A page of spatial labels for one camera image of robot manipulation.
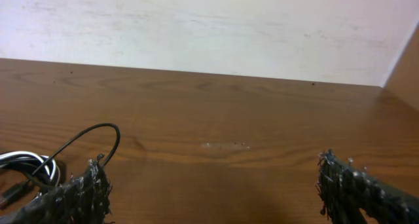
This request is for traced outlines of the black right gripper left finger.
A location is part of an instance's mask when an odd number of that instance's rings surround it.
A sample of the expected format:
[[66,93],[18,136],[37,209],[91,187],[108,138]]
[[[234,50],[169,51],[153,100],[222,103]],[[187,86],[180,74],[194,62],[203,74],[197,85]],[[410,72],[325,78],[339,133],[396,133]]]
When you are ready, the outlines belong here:
[[100,164],[103,154],[88,161],[85,172],[51,189],[19,210],[1,216],[4,224],[104,224],[110,214],[110,181]]

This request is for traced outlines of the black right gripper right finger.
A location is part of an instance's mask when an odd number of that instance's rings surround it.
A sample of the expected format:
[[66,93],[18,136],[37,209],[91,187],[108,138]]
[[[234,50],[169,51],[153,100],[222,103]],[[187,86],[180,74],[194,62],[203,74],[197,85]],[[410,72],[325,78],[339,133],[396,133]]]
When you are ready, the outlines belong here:
[[366,223],[365,213],[378,223],[418,224],[418,198],[345,163],[332,150],[319,154],[316,184],[323,202],[320,214],[333,223]]

